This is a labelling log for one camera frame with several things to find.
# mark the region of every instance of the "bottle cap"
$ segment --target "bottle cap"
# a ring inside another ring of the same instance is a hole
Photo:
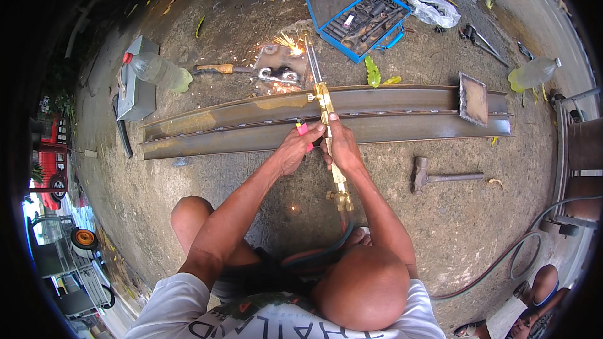
[[[124,54],[124,63],[128,64],[132,61],[132,53],[126,53]]]

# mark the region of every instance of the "hand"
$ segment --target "hand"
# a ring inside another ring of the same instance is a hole
[[[511,336],[513,337],[513,339],[527,339],[528,335],[530,334],[532,325],[534,324],[534,322],[536,322],[537,319],[538,315],[536,314],[532,314],[531,316],[529,316],[526,320],[528,326],[524,324],[524,321],[521,318],[517,319],[517,321],[515,322],[515,324],[513,324],[513,327],[511,328]]]
[[[335,159],[335,164],[346,176],[350,176],[352,171],[365,169],[364,162],[360,156],[356,139],[351,130],[345,127],[339,121],[336,113],[329,114],[329,126],[333,136],[332,149],[333,157],[329,156],[326,141],[320,143],[320,148],[324,152],[324,160],[327,163],[327,169],[331,170],[331,164]]]
[[[302,162],[308,144],[320,138],[324,132],[324,124],[320,122],[310,123],[307,125],[307,132],[302,136],[297,133],[297,128],[293,127],[283,140],[283,143],[270,158],[276,160],[278,165],[279,175],[286,176],[297,170]]]

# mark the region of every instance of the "plastic bag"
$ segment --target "plastic bag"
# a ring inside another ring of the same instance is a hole
[[[461,19],[456,8],[445,0],[408,0],[408,3],[414,7],[411,14],[426,24],[451,28]],[[426,3],[435,4],[438,9]]]

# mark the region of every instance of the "gray metal box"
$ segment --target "gray metal box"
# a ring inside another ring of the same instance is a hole
[[[141,35],[125,52],[133,55],[159,54],[159,45]],[[137,78],[132,67],[127,64],[121,70],[121,80],[125,84],[125,92],[120,89],[117,96],[117,119],[142,121],[157,108],[155,85]]]

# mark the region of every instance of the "hammer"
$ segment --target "hammer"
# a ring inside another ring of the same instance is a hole
[[[421,195],[422,188],[426,184],[432,182],[448,182],[451,180],[467,180],[467,179],[482,179],[484,178],[483,173],[463,173],[460,175],[443,175],[443,176],[431,176],[427,174],[427,166],[429,165],[429,159],[426,157],[417,156],[415,157],[415,171],[414,171],[414,186],[412,193],[414,195]]]

